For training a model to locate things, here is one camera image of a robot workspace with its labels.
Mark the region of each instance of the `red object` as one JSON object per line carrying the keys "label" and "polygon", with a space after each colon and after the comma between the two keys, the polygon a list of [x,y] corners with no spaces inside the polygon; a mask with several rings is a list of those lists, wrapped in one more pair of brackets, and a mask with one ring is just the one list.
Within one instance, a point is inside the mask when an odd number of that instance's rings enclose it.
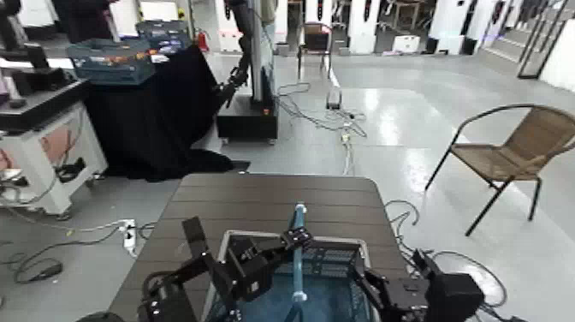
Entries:
{"label": "red object", "polygon": [[198,47],[201,51],[210,51],[210,47],[208,47],[208,42],[205,39],[204,32],[198,33]]}

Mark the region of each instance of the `plastic storage bin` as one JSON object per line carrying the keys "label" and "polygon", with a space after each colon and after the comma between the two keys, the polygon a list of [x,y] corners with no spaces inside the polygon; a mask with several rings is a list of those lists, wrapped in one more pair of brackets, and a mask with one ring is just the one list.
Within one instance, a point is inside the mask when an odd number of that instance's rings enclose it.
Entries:
{"label": "plastic storage bin", "polygon": [[136,30],[160,54],[174,54],[192,44],[184,21],[142,21]]}
{"label": "plastic storage bin", "polygon": [[142,39],[116,43],[89,39],[70,45],[66,52],[76,75],[96,85],[139,85],[154,75],[150,45]]}
{"label": "plastic storage bin", "polygon": [[[260,242],[277,235],[252,231],[230,230],[226,232],[220,247],[218,260],[224,260],[228,245],[243,238]],[[348,276],[354,260],[363,260],[369,266],[370,259],[365,241],[315,237],[314,243],[303,254],[304,322],[380,322],[379,315],[370,305],[363,291]],[[273,274],[271,289],[254,301],[238,301],[244,320],[251,322],[292,322],[286,319],[293,305],[293,263],[281,265]],[[208,290],[204,312],[200,321],[222,321],[227,316],[223,302],[213,285]]]}

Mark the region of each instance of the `wooden table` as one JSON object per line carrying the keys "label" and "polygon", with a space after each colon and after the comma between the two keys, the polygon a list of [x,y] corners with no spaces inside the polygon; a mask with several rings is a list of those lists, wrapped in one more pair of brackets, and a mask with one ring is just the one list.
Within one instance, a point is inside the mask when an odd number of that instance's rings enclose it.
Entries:
{"label": "wooden table", "polygon": [[[283,232],[298,201],[305,202],[305,227],[313,235],[363,239],[372,267],[387,277],[407,276],[373,181],[325,176],[190,175],[166,206],[110,311],[127,322],[137,321],[144,278],[153,271],[174,270],[190,258],[182,220],[199,216],[210,250],[217,254],[227,230]],[[198,319],[209,282],[206,273],[185,285]]]}

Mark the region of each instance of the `blue plastic crate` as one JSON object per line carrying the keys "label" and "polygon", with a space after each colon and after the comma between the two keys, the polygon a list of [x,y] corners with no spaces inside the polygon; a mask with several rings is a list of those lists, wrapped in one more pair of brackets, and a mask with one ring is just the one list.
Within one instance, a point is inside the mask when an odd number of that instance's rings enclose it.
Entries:
{"label": "blue plastic crate", "polygon": [[114,42],[89,39],[70,45],[66,52],[76,75],[96,85],[139,85],[156,72],[150,45],[142,39]]}
{"label": "blue plastic crate", "polygon": [[136,30],[160,54],[174,54],[192,44],[184,21],[142,21]]}

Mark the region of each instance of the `plug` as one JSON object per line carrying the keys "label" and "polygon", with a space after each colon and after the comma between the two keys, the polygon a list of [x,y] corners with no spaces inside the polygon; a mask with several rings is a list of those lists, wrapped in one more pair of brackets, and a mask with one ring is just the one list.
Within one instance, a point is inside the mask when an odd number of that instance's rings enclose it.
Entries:
{"label": "plug", "polygon": [[351,139],[351,136],[347,133],[341,135],[341,143],[343,143],[344,145],[347,142],[349,142],[350,139]]}

